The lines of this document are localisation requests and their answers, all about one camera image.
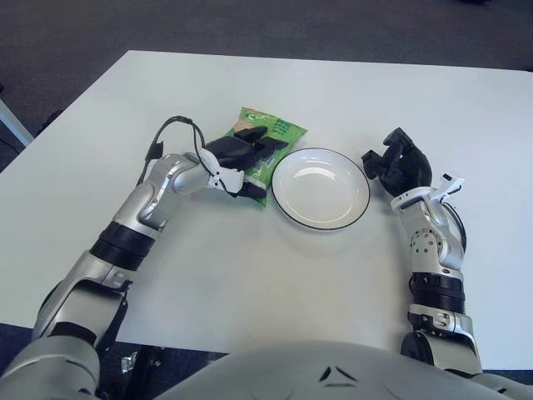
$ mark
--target robot forearm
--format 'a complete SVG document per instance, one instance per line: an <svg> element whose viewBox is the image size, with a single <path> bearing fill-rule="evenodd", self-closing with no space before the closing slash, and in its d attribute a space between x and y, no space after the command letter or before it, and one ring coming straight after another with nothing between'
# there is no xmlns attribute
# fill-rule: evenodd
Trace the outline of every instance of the robot forearm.
<svg viewBox="0 0 533 400"><path fill-rule="evenodd" d="M473 375L482 371L472 321L465 315L464 249L451 234L441 205L442 197L461 183L462 179L446 175L444 192L419 187L391 204L400 214L412 259L413 303L407 316L414 332L404 339L401 352L441 369Z"/></svg>
<svg viewBox="0 0 533 400"><path fill-rule="evenodd" d="M69 335L99 351L111 346L126 312L124 293L165 227L179 193L203 188L207 173L181 155L156 162L150 176L121 206L97 242L47 299L33 339Z"/></svg>

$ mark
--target snack bag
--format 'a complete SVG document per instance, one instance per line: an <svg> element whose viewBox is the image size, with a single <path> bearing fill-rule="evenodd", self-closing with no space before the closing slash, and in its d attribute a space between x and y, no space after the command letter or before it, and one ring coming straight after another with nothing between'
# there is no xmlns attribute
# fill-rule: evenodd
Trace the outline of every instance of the snack bag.
<svg viewBox="0 0 533 400"><path fill-rule="evenodd" d="M290 122L283 121L273 115L252 110L251 108L243 108L239 120L233 128L230 129L227 135L232 136L235 132L239 132L242 129L260 126L268 128L264 138L274 138L288 143L286 147L275 150L270 157L260 159L253 167L248 168L245 171L246 181L253 183L260 188L268 189L276 165L282 158L291 152L294 143L296 143L307 130ZM267 205L266 197L257 199L257 201L263 206Z"/></svg>

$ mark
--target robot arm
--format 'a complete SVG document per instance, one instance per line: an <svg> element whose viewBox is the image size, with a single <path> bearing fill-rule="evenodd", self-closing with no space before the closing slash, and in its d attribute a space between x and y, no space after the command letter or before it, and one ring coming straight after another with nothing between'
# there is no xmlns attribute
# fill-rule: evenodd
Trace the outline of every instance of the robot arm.
<svg viewBox="0 0 533 400"><path fill-rule="evenodd" d="M205 187L234 197L265 194L264 188L245 182L243 170L286 143L263 137L265 127L236 132L207 145L200 132L202 147L196 146L195 136L195 152L161 157L162 142L157 138L171 122L192 125L195 135L199 131L184 117L173 117L163 124L150 146L138 185L96 243L44 300L32 343L2 375L0 398L94 395L98 356L115 341L127 311L127 290L183 195ZM144 179L148 163L156 158Z"/></svg>
<svg viewBox="0 0 533 400"><path fill-rule="evenodd" d="M390 147L383 157L370 151L362 159L368 177L379 177L395 196L391 207L409 239L413 303L407 317L413 333L404 338L401 353L464 376L482 373L472 321L465 314L466 236L460 240L451 234L446 212L455 216L455 211L444 202L461 190L464 179L444 174L439 188L430 187L427 158L400 128L384 144Z"/></svg>

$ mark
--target dark floor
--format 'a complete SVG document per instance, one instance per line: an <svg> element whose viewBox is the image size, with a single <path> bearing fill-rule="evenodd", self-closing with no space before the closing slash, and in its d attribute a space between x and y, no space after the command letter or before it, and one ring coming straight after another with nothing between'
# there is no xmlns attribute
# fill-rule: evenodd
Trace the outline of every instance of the dark floor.
<svg viewBox="0 0 533 400"><path fill-rule="evenodd" d="M531 70L533 2L0 0L1 97L32 133L128 49ZM1 123L0 139L22 150ZM0 143L0 171L15 156ZM28 340L28 330L0 324L0 372ZM106 385L127 377L119 360L136 348L113 349ZM164 357L148 396L220 355ZM533 372L512 374L533 383Z"/></svg>

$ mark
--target table leg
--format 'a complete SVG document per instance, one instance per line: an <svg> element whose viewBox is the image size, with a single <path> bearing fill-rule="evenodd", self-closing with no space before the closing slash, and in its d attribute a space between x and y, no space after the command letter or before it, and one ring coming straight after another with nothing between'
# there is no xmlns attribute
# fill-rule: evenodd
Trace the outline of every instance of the table leg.
<svg viewBox="0 0 533 400"><path fill-rule="evenodd" d="M6 104L0 100L0 121L2 121L7 129L26 147L33 140L33 135L18 121L15 114L7 108Z"/></svg>

